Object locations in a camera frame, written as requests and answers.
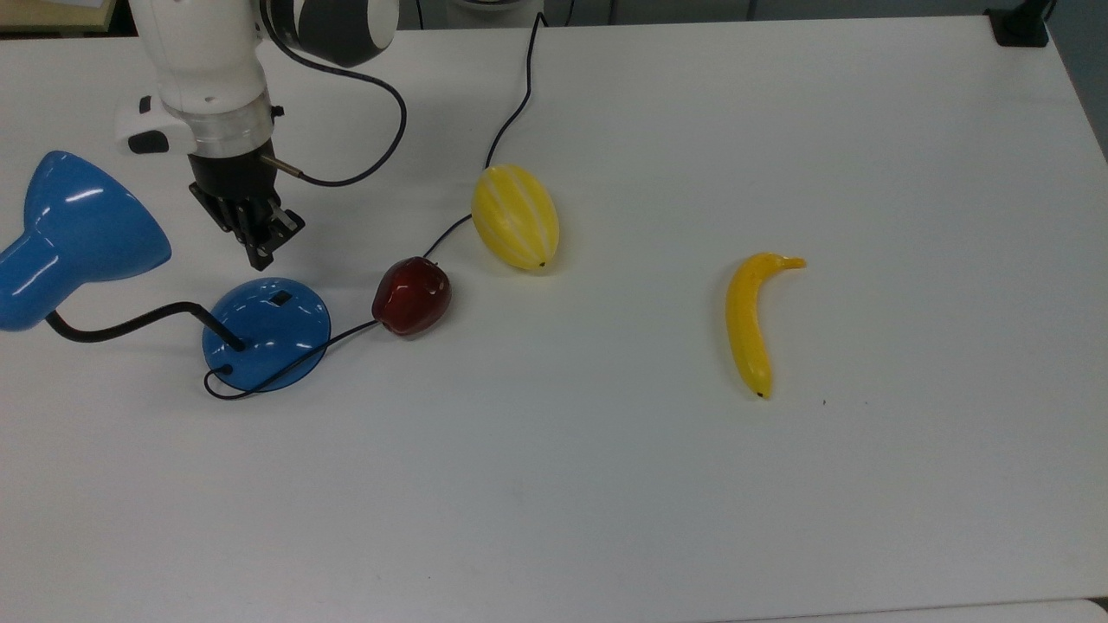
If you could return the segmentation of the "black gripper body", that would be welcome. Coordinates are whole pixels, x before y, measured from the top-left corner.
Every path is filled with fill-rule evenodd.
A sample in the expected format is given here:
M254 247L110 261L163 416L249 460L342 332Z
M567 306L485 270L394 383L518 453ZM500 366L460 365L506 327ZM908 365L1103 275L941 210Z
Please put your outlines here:
M274 188L277 170L261 162L274 149L257 147L236 157L203 157L189 154L195 182L189 192L224 232L258 234L271 218L271 202L280 198Z

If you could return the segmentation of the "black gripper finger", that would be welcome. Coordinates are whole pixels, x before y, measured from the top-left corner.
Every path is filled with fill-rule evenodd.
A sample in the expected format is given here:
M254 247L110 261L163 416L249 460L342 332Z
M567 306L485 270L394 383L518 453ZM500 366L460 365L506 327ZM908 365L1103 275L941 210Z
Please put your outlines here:
M273 263L270 253L264 249L270 234L265 214L257 208L233 208L232 229L246 251L252 268L265 270Z
M260 253L273 253L306 225L306 222L293 210L271 208L269 216L260 225Z

